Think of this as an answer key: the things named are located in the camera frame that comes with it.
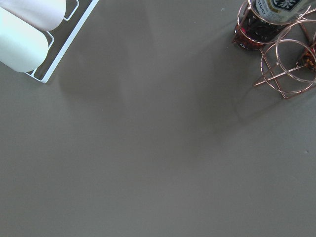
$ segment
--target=gray surface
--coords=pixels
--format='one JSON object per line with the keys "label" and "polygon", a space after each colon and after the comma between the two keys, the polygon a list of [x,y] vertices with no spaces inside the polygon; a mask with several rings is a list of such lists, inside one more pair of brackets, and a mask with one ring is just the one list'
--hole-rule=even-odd
{"label": "gray surface", "polygon": [[1,65],[0,236],[316,236],[316,91],[251,87],[240,4],[101,0],[48,84]]}

